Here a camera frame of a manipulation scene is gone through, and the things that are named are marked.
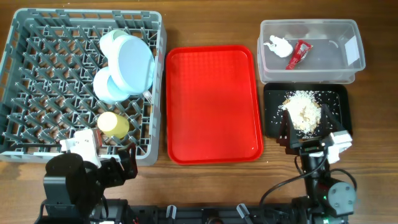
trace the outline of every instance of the clear plastic bin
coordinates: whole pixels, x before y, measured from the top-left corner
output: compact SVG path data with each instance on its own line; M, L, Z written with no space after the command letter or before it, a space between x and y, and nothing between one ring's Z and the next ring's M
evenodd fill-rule
M269 37L284 38L294 47L301 39L313 45L304 60L286 70L291 56L278 57L264 42ZM351 19L293 19L261 23L257 43L261 82L352 83L355 73L365 68L358 26Z

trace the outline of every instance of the white crumpled object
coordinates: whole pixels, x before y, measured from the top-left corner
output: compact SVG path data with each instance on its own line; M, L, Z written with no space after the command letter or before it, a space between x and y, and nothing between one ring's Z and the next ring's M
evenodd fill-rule
M271 35L269 40L272 42L272 44L265 42L264 45L268 46L269 50L274 52L279 57L287 57L293 52L293 47L287 40L283 38L281 39L274 35Z

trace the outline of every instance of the white cup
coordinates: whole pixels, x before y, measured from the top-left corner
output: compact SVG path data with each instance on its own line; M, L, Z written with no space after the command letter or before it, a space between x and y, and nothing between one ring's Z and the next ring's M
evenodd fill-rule
M140 95L152 86L154 56L148 45L138 37L119 36L113 42L108 65L115 84L130 95Z
M109 55L113 50L114 40L116 40L116 38L120 37L121 35L128 35L128 33L123 30L112 30L111 32L108 32L100 38L99 47L101 48L102 53L104 53L106 58L109 58Z
M107 104L113 105L129 98L129 94L120 90L113 81L109 67L102 68L97 72L93 86L99 100Z

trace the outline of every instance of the white label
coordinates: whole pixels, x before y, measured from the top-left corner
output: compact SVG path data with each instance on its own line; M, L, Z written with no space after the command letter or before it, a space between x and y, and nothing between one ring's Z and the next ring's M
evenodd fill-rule
M356 42L356 36L354 35L346 44L346 55L347 63L350 66L356 60L359 59L358 43Z

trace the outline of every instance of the red plastic tray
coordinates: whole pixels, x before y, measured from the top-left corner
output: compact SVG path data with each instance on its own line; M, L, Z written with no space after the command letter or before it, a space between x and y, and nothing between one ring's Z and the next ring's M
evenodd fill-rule
M166 59L167 147L181 165L253 161L262 133L252 53L184 47Z

